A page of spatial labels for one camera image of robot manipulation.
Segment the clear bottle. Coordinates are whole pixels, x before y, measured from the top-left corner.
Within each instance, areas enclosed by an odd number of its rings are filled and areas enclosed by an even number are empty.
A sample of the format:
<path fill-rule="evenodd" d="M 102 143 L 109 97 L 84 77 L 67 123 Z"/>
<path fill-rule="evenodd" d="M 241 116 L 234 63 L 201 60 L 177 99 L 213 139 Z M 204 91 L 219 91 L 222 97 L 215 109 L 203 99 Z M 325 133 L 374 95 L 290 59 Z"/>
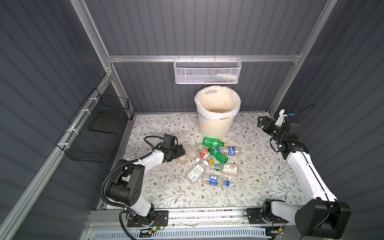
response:
<path fill-rule="evenodd" d="M 201 162 L 201 158 L 198 153 L 198 150 L 194 145 L 191 145 L 188 143 L 182 143 L 182 147 L 185 150 L 185 154 L 179 158 L 182 164 L 186 164 L 188 162 L 198 164 Z"/>

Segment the red label cola bottle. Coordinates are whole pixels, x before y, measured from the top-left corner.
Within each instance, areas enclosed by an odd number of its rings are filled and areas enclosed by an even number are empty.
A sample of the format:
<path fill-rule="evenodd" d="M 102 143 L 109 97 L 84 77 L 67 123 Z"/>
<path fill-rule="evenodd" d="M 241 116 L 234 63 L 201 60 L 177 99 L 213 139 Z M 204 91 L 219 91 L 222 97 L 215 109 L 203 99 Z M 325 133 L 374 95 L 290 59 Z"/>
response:
<path fill-rule="evenodd" d="M 208 149 L 204 149 L 204 150 L 202 150 L 202 151 L 200 152 L 200 158 L 201 158 L 202 160 L 206 160 L 206 159 L 208 159 L 209 155 L 210 155 L 210 152 L 209 152 Z"/>

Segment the green white label bottle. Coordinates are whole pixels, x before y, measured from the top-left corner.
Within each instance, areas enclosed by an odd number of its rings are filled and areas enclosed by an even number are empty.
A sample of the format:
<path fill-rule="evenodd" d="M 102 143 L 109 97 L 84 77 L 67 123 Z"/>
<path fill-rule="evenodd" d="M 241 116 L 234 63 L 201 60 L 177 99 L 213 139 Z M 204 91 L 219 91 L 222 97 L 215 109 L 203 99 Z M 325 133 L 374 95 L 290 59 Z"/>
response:
<path fill-rule="evenodd" d="M 195 183 L 205 173 L 209 165 L 210 164 L 207 161 L 201 161 L 188 171 L 185 175 L 185 179 L 190 183 Z"/>

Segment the large green soda bottle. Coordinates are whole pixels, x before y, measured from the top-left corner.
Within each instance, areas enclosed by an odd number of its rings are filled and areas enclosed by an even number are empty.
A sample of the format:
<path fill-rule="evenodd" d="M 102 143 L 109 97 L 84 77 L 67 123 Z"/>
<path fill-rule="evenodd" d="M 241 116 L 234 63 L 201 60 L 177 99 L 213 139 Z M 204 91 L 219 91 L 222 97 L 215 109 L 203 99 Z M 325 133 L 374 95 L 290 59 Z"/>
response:
<path fill-rule="evenodd" d="M 222 142 L 219 139 L 204 137 L 203 138 L 203 145 L 206 147 L 218 149 L 218 148 L 226 147 L 227 143 Z"/>

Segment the blue label water bottle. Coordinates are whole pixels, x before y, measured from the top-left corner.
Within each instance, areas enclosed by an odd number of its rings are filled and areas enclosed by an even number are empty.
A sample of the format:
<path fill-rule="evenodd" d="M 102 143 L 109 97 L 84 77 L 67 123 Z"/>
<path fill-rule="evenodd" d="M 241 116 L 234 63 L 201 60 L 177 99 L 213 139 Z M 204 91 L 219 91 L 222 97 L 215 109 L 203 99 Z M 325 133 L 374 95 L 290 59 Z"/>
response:
<path fill-rule="evenodd" d="M 208 174 L 203 177 L 203 181 L 213 187 L 224 187 L 229 188 L 231 186 L 231 182 L 224 177 L 218 175 Z"/>

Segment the small green bottle yellow cap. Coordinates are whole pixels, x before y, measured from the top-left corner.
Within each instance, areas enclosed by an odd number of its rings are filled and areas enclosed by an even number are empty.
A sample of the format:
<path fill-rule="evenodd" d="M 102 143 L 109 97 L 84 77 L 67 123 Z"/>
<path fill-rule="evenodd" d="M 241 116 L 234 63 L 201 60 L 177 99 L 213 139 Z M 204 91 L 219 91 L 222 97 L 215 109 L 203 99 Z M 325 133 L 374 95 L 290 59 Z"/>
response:
<path fill-rule="evenodd" d="M 216 158 L 221 164 L 226 164 L 229 161 L 229 158 L 222 153 L 220 153 L 217 149 L 207 148 L 209 153 Z"/>

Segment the pepsi bottle blue label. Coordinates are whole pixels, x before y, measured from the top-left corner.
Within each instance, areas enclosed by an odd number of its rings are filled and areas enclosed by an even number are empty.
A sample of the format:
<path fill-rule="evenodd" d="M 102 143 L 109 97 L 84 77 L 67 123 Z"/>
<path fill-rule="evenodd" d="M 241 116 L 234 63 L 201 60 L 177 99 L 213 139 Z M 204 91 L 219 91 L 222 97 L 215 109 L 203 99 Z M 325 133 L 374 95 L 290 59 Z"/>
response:
<path fill-rule="evenodd" d="M 226 146 L 218 148 L 217 151 L 224 156 L 239 156 L 242 152 L 242 149 L 236 146 Z"/>

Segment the cream label tea bottle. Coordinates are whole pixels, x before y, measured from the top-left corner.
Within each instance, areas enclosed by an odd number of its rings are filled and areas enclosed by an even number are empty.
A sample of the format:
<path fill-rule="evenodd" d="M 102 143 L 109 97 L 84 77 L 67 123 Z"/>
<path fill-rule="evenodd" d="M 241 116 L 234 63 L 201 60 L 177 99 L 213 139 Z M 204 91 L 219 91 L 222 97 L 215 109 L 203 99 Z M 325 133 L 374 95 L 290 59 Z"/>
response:
<path fill-rule="evenodd" d="M 214 164 L 213 168 L 223 175 L 237 176 L 239 174 L 238 167 L 231 164 Z"/>

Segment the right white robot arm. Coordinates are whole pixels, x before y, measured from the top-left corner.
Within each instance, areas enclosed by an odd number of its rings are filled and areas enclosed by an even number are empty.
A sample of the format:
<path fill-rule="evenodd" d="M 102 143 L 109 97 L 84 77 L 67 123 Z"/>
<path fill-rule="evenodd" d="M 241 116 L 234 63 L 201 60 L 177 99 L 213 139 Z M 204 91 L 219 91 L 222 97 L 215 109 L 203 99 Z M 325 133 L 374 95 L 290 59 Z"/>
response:
<path fill-rule="evenodd" d="M 316 170 L 307 147 L 299 142 L 298 135 L 291 134 L 291 122 L 285 120 L 291 114 L 282 114 L 278 121 L 264 116 L 258 118 L 258 127 L 271 136 L 283 159 L 294 170 L 308 200 L 302 207 L 290 205 L 282 200 L 266 199 L 261 210 L 265 222 L 287 221 L 295 224 L 301 237 L 341 239 L 351 209 L 340 202 L 327 187 Z"/>

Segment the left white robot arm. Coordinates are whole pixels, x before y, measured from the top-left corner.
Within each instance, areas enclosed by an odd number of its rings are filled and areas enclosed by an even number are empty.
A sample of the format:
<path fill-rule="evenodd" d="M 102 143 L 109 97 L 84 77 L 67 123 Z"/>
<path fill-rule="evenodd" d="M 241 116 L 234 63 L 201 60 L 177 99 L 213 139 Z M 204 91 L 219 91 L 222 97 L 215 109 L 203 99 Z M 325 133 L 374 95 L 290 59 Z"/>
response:
<path fill-rule="evenodd" d="M 104 203 L 122 208 L 145 222 L 153 221 L 155 207 L 141 196 L 144 175 L 154 167 L 185 155 L 186 151 L 176 136 L 146 136 L 150 151 L 134 160 L 119 160 L 101 186 Z"/>

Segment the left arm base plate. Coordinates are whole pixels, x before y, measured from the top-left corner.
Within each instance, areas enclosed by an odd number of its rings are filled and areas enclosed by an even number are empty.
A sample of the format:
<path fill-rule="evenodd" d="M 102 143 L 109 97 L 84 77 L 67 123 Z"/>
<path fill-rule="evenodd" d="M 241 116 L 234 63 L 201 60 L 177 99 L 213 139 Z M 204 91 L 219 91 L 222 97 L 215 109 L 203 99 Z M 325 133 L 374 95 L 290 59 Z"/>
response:
<path fill-rule="evenodd" d="M 149 215 L 142 217 L 140 215 L 129 215 L 127 227 L 166 227 L 168 225 L 169 211 L 154 210 Z"/>

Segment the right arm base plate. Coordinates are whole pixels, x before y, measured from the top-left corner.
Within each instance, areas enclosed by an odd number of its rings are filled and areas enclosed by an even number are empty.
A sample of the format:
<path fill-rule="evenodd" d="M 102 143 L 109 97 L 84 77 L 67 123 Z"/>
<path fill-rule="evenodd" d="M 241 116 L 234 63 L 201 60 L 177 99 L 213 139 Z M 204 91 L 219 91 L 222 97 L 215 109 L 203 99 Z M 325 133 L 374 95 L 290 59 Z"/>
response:
<path fill-rule="evenodd" d="M 278 224 L 281 223 L 285 225 L 288 221 L 273 215 L 272 213 L 267 213 L 263 208 L 247 208 L 246 217 L 248 218 L 249 224 Z"/>

